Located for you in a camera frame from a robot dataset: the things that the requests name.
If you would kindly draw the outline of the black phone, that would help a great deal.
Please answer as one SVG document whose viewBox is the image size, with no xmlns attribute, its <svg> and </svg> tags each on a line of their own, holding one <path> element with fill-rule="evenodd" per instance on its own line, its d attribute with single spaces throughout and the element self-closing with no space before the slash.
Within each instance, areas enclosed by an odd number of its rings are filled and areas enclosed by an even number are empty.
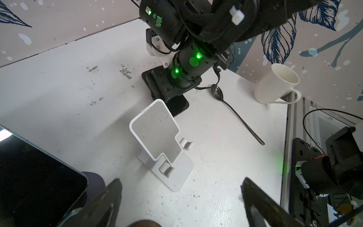
<svg viewBox="0 0 363 227">
<path fill-rule="evenodd" d="M 177 115 L 187 110 L 190 105 L 187 99 L 184 97 L 184 95 L 181 95 L 170 99 L 166 103 L 166 106 L 169 109 L 172 116 L 176 117 Z"/>
</svg>

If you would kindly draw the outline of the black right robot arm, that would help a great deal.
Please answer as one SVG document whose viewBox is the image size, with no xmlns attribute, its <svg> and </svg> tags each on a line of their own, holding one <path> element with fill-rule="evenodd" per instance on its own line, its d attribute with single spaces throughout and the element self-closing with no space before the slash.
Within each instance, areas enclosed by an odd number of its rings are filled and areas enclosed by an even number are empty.
<svg viewBox="0 0 363 227">
<path fill-rule="evenodd" d="M 230 66 L 229 47 L 286 23 L 317 1 L 141 1 L 148 37 L 159 37 L 173 59 L 142 74 L 164 102 L 197 88 L 210 68 Z"/>
</svg>

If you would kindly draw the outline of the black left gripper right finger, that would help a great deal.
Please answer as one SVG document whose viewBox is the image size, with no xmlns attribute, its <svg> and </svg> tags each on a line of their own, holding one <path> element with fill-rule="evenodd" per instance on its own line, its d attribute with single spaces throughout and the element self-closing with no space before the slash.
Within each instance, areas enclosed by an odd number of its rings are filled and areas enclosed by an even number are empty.
<svg viewBox="0 0 363 227">
<path fill-rule="evenodd" d="M 246 216 L 251 227 L 302 227 L 251 179 L 245 178 L 242 185 L 242 198 Z"/>
</svg>

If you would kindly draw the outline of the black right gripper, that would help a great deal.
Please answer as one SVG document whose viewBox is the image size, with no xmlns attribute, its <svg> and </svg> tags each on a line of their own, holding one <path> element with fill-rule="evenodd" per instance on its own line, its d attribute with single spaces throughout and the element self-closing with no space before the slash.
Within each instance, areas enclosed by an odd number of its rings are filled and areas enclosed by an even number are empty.
<svg viewBox="0 0 363 227">
<path fill-rule="evenodd" d="M 196 77 L 196 79 L 191 81 L 183 80 L 180 76 L 173 78 L 171 71 L 163 66 L 143 72 L 141 77 L 149 88 L 153 100 L 161 99 L 165 103 L 168 103 L 177 96 L 183 95 L 202 82 L 201 77 Z"/>
</svg>

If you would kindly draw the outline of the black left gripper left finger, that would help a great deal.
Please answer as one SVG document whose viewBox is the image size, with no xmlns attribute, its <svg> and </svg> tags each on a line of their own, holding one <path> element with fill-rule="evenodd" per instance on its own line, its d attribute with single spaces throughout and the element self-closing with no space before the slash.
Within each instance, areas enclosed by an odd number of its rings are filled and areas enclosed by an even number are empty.
<svg viewBox="0 0 363 227">
<path fill-rule="evenodd" d="M 58 226 L 114 227 L 121 206 L 122 189 L 120 179 L 114 179 L 94 200 L 72 211 Z"/>
</svg>

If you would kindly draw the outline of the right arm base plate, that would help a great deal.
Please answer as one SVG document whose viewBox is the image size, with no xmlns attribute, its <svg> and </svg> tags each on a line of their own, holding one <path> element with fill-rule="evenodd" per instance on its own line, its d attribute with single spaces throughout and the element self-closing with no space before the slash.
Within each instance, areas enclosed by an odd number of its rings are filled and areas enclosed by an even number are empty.
<svg viewBox="0 0 363 227">
<path fill-rule="evenodd" d="M 320 154 L 319 150 L 300 138 L 293 139 L 288 211 L 306 227 L 325 227 L 329 223 L 328 197 L 314 192 L 301 170 L 302 164 Z"/>
</svg>

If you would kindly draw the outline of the green phone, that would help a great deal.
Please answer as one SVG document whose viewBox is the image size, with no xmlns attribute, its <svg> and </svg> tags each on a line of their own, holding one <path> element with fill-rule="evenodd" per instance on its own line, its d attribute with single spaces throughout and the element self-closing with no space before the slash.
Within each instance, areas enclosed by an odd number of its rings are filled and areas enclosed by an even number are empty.
<svg viewBox="0 0 363 227">
<path fill-rule="evenodd" d="M 55 227 L 87 186 L 84 174 L 1 128 L 2 227 Z"/>
</svg>

